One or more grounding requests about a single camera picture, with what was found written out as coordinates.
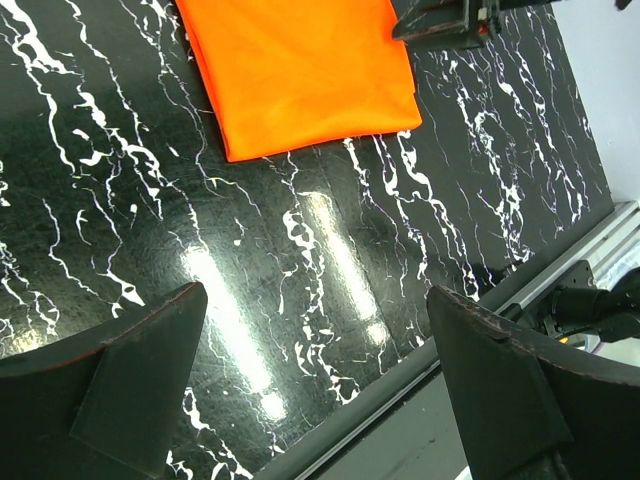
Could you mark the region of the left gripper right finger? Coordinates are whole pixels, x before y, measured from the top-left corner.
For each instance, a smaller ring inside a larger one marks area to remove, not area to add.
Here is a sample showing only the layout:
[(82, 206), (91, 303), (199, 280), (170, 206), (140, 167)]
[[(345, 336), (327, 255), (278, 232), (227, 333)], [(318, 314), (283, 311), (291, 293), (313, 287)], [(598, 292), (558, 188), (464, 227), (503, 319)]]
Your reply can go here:
[(638, 478), (638, 367), (446, 288), (431, 288), (426, 307), (473, 478)]

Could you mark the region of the orange t-shirt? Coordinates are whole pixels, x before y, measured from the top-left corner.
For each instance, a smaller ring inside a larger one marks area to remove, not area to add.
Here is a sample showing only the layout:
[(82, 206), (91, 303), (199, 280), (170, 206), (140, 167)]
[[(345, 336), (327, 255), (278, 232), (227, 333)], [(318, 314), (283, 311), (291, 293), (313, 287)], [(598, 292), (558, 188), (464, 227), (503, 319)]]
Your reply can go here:
[(177, 7), (230, 162), (422, 123), (389, 1)]

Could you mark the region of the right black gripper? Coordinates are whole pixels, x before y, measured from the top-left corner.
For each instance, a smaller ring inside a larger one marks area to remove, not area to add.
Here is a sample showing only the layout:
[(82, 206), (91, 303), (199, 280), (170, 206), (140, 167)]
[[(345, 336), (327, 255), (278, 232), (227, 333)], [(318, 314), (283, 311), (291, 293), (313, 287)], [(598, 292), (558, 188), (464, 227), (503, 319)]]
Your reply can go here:
[(392, 38), (428, 49), (466, 49), (479, 38), (502, 33), (506, 15), (551, 4), (550, 0), (410, 1)]

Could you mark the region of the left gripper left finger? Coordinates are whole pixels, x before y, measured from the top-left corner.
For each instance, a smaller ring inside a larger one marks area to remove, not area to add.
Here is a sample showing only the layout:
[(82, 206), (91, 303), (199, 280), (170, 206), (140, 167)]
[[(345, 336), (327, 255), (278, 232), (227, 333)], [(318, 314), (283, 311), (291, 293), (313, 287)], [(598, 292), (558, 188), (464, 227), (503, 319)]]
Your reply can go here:
[(2, 359), (2, 478), (161, 478), (206, 310), (188, 283)]

